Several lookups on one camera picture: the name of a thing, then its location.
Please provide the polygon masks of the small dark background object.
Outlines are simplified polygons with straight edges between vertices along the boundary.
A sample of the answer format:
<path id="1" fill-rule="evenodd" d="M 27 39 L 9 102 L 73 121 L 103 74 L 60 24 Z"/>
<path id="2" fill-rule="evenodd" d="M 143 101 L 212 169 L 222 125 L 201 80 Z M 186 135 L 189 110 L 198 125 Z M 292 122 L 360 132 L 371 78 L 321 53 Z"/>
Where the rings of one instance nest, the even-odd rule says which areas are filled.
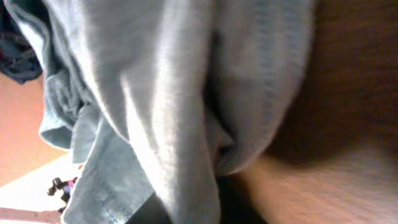
<path id="1" fill-rule="evenodd" d="M 47 195 L 54 196 L 57 191 L 62 191 L 62 196 L 60 199 L 65 202 L 65 206 L 58 209 L 58 213 L 63 213 L 66 209 L 68 201 L 71 197 L 72 189 L 75 186 L 78 177 L 73 179 L 62 181 L 59 177 L 52 180 L 52 186 L 48 189 Z"/>

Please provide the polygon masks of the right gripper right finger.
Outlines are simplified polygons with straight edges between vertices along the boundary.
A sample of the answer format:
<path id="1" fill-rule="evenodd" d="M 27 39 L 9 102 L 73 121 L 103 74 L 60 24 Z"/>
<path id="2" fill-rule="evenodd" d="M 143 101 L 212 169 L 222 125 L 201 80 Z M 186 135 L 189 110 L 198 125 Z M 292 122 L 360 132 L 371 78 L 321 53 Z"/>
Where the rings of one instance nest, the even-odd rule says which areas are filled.
<path id="1" fill-rule="evenodd" d="M 217 184 L 221 205 L 221 224 L 267 224 L 239 194 L 229 177 L 218 178 Z"/>

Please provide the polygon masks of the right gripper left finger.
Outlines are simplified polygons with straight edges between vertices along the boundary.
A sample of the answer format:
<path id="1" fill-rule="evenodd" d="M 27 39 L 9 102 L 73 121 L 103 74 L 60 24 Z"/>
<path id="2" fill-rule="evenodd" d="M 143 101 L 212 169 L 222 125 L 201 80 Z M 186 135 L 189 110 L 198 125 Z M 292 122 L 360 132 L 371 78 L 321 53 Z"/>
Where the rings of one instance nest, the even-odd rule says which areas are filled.
<path id="1" fill-rule="evenodd" d="M 158 196 L 153 193 L 126 224 L 172 224 Z"/>

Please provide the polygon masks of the light blue t-shirt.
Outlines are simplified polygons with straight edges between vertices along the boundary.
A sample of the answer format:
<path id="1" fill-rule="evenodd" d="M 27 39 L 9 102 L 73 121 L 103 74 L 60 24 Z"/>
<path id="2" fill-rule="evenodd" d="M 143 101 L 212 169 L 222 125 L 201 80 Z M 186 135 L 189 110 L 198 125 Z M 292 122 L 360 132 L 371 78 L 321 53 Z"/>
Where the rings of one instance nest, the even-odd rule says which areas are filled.
<path id="1" fill-rule="evenodd" d="M 272 142 L 305 76 L 314 1 L 6 1 L 44 70 L 40 135 L 83 171 L 63 223 L 218 223 L 216 178 Z"/>

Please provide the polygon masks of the folded navy blue garment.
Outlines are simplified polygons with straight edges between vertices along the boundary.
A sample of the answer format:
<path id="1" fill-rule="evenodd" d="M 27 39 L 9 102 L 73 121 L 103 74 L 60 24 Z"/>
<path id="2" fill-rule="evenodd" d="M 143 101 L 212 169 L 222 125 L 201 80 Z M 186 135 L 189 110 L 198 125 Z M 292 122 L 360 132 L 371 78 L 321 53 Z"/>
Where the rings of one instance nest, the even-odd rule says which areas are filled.
<path id="1" fill-rule="evenodd" d="M 20 85 L 39 78 L 42 68 L 29 42 L 1 1 L 1 73 Z"/>

